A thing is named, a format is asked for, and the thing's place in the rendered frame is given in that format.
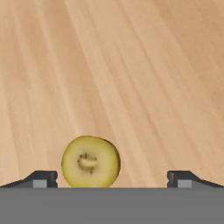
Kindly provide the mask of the green kiwi half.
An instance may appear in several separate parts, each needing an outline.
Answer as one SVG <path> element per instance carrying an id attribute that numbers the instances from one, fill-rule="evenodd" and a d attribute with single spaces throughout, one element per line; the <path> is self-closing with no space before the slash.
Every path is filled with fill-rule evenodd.
<path id="1" fill-rule="evenodd" d="M 61 169 L 73 188 L 110 187 L 119 176 L 121 159 L 110 141 L 97 136 L 79 136 L 66 147 Z"/>

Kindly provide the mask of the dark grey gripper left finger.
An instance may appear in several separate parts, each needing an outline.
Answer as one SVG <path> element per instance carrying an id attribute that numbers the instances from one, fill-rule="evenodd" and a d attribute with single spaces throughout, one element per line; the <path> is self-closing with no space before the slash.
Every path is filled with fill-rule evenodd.
<path id="1" fill-rule="evenodd" d="M 58 173 L 56 171 L 34 171 L 24 179 L 3 185 L 4 188 L 57 188 Z"/>

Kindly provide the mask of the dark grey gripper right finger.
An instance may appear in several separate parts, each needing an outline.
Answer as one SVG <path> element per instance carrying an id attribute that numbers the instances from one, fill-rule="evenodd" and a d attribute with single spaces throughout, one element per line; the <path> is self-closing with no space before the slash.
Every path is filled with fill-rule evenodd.
<path id="1" fill-rule="evenodd" d="M 223 188 L 223 185 L 201 179 L 191 171 L 168 171 L 168 188 Z"/>

